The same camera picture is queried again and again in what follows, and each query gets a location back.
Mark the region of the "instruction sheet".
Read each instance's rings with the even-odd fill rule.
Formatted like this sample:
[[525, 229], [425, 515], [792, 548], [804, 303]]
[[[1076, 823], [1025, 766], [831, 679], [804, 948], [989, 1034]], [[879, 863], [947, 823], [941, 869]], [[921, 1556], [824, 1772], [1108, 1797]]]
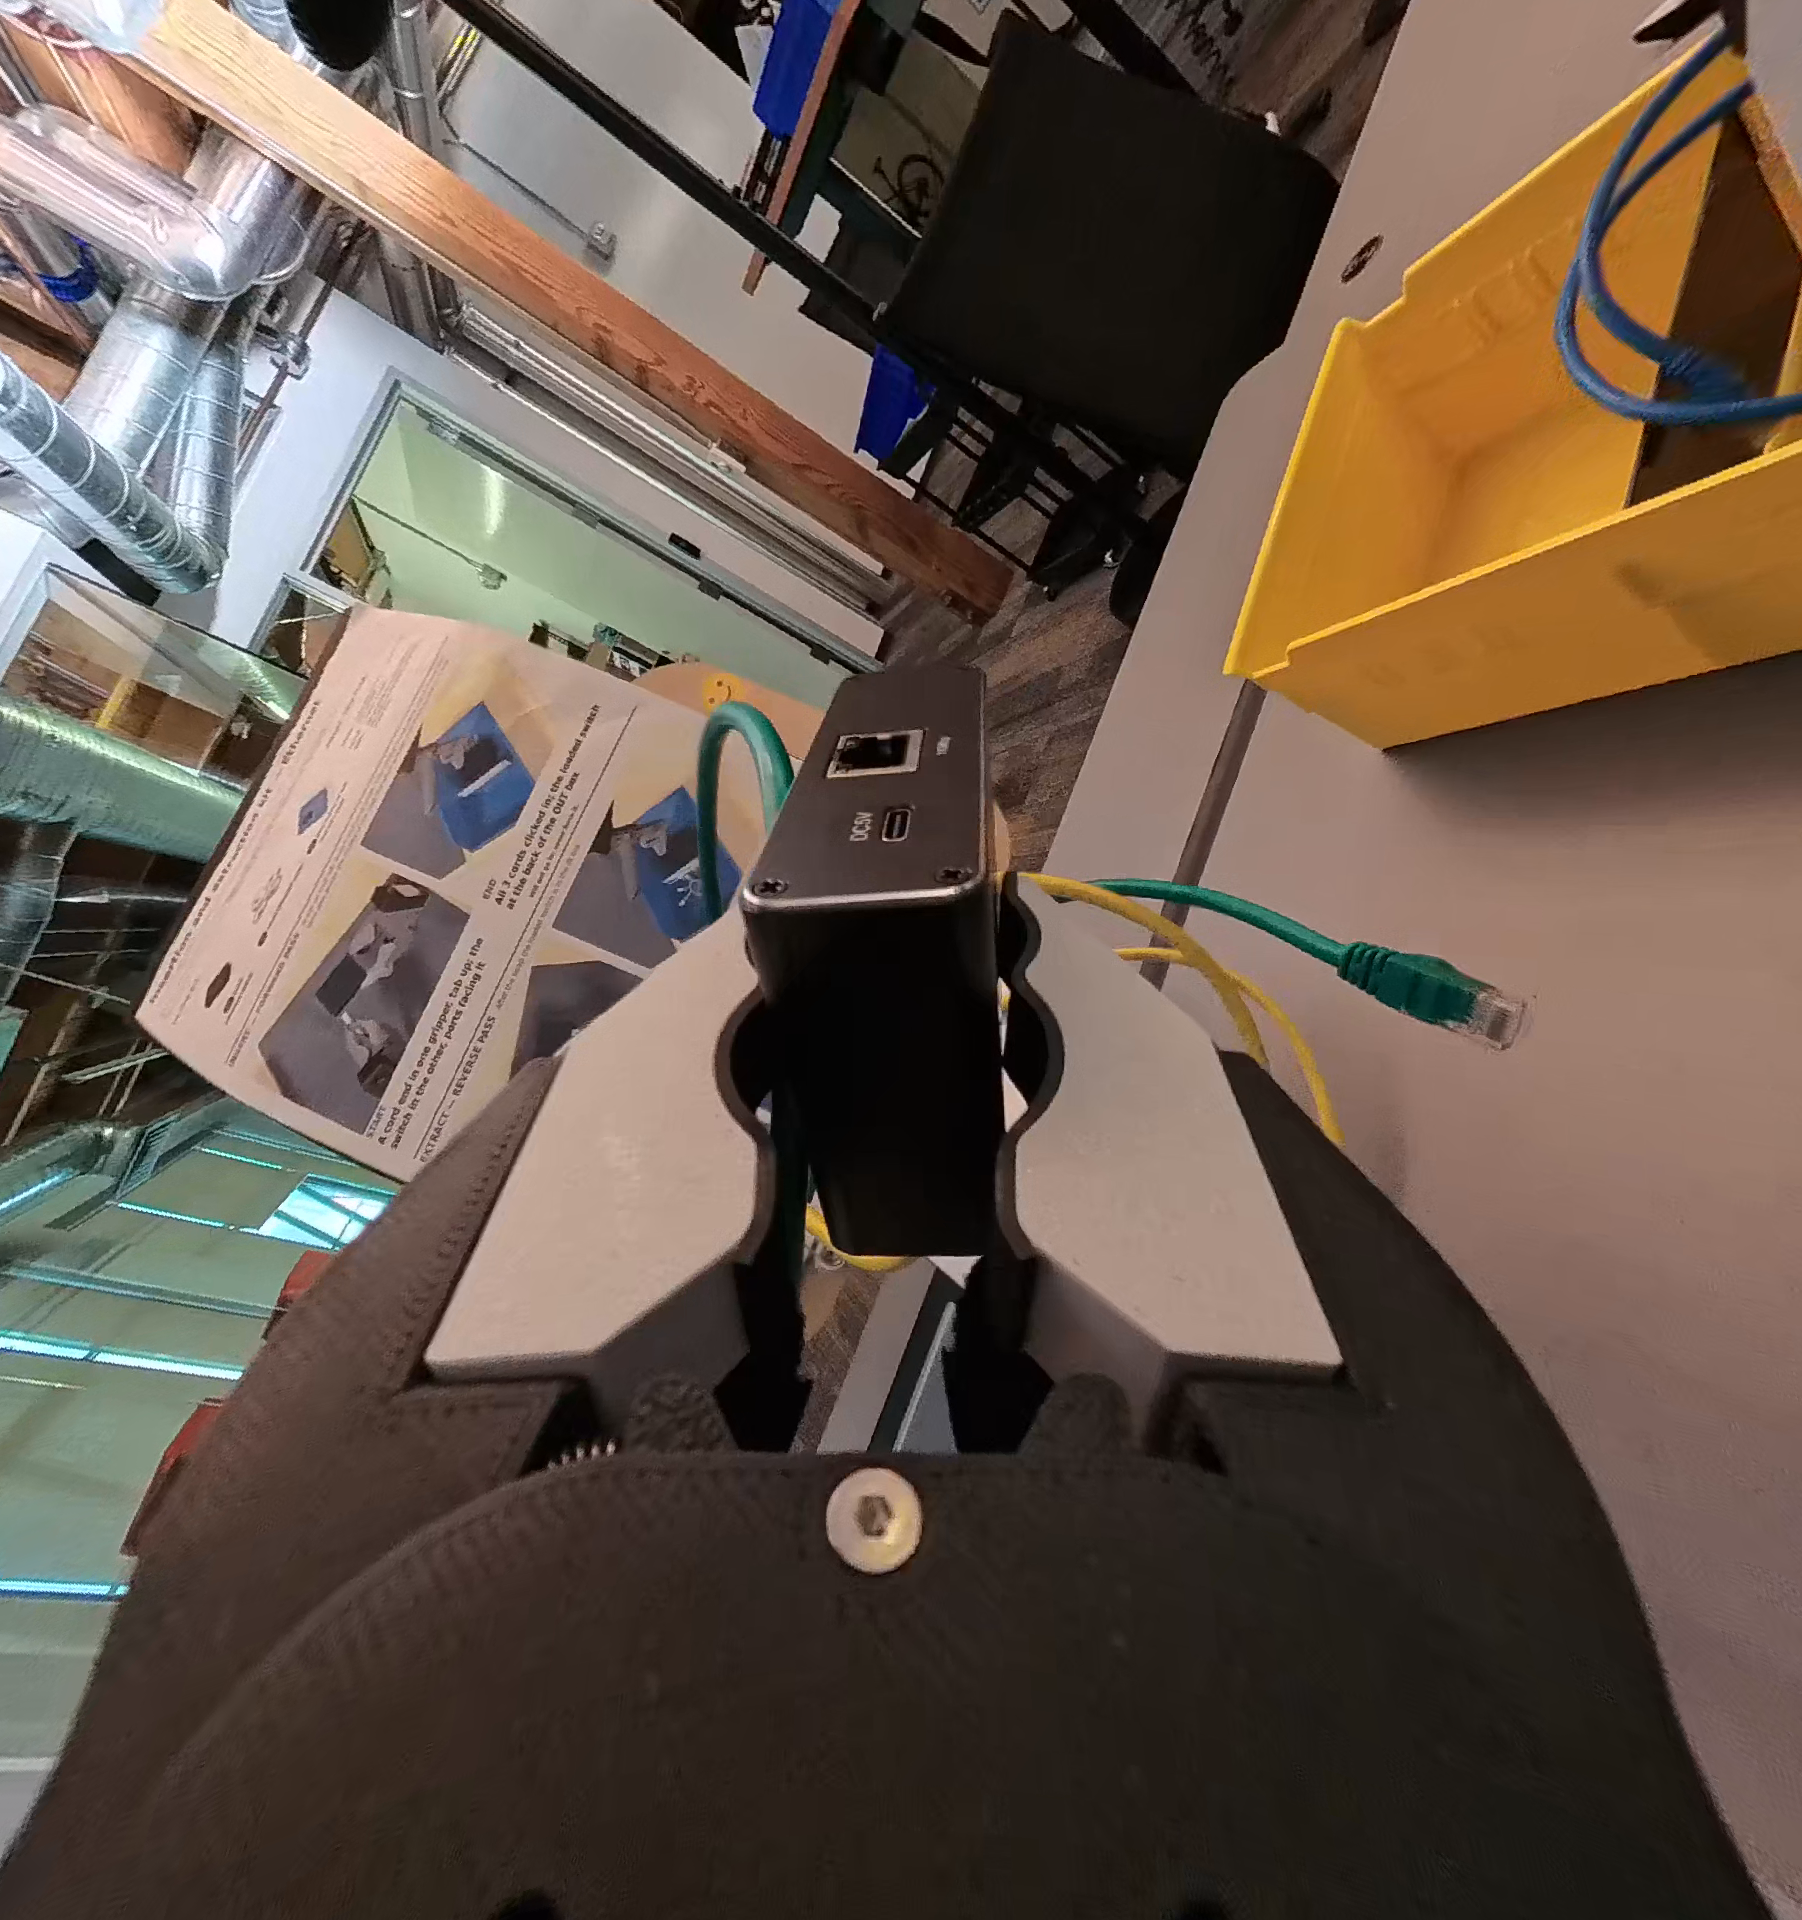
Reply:
[[705, 924], [701, 679], [804, 754], [850, 665], [692, 641], [637, 679], [359, 611], [198, 880], [149, 1042], [407, 1181]]

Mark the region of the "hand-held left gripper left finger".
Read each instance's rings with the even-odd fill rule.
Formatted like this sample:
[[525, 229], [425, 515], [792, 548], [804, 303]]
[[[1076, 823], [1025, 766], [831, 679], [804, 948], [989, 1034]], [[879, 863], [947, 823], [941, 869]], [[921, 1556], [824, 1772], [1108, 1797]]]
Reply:
[[624, 1434], [654, 1380], [710, 1387], [743, 1449], [807, 1413], [807, 1192], [743, 912], [580, 1030], [425, 1341], [438, 1384], [581, 1387]]

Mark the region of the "yellow plastic bin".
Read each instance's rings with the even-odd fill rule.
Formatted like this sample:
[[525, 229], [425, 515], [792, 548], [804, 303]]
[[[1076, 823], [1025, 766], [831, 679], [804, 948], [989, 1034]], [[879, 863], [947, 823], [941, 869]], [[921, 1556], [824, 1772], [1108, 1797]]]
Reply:
[[1337, 321], [1224, 668], [1406, 748], [1802, 652], [1802, 179], [1681, 61]]

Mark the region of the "blue plastic bin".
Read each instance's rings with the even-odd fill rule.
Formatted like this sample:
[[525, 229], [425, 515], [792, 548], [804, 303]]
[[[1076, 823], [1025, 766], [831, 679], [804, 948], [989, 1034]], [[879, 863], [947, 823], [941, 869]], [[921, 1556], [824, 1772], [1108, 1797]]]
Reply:
[[877, 342], [854, 447], [870, 465], [890, 465], [913, 420], [926, 418], [931, 397], [936, 381], [926, 381], [902, 352]]
[[820, 48], [835, 19], [841, 0], [778, 0], [751, 89], [751, 114], [778, 143], [798, 135], [804, 100], [817, 83]]

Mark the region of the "black pole stand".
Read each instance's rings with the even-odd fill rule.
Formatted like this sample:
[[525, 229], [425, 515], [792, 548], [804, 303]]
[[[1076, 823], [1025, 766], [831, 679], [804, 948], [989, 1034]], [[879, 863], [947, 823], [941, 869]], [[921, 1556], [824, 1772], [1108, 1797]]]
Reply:
[[737, 289], [768, 213], [743, 5], [290, 5], [317, 54], [379, 54], [404, 135], [661, 312]]

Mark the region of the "silver air duct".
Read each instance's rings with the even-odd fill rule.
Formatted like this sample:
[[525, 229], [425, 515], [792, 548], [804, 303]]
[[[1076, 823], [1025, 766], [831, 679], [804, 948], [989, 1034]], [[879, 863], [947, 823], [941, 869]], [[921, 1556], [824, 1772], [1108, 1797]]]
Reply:
[[193, 770], [126, 734], [0, 691], [0, 820], [71, 823], [133, 851], [205, 868], [238, 820], [247, 776]]

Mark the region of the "black ethernet splitter box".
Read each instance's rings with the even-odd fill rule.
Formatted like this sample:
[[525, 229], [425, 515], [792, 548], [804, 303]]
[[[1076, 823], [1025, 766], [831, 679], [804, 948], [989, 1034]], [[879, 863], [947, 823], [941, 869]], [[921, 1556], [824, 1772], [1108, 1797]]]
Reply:
[[743, 943], [831, 1242], [976, 1262], [1003, 1145], [988, 673], [846, 679], [755, 868]]

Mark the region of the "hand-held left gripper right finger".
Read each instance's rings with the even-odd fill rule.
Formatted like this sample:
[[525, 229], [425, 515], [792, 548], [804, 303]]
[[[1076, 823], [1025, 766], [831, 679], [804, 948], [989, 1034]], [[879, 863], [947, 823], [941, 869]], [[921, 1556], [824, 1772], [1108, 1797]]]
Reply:
[[959, 1449], [1108, 1380], [1153, 1443], [1194, 1384], [1328, 1387], [1337, 1337], [1231, 1082], [1250, 1069], [1033, 877], [1000, 898], [1003, 1145], [959, 1302]]

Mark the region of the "silver pipe cluster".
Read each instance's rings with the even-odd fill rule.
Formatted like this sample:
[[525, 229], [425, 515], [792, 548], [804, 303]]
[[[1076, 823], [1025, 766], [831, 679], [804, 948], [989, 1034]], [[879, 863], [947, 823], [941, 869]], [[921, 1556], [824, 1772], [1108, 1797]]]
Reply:
[[62, 541], [105, 547], [149, 588], [216, 588], [242, 360], [266, 286], [305, 257], [312, 186], [219, 129], [175, 179], [43, 105], [0, 114], [0, 207], [130, 268], [71, 397], [0, 349], [0, 478]]

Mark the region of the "large grid window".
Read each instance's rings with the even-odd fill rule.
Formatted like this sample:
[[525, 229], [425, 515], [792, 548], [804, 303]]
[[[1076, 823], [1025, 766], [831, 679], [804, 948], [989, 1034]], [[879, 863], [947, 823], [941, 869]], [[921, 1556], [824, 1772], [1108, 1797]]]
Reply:
[[0, 1606], [113, 1606], [181, 1429], [394, 1181], [231, 1098], [0, 1151]]

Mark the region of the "black shelf rack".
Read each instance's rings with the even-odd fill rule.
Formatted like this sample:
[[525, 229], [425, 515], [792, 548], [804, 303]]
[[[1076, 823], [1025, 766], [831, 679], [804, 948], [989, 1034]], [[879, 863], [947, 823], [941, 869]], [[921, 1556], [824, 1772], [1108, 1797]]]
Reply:
[[1145, 611], [1199, 478], [1194, 465], [1119, 447], [981, 381], [926, 388], [879, 471], [906, 478], [918, 498], [1011, 560], [1046, 600], [1106, 568], [1125, 630]]

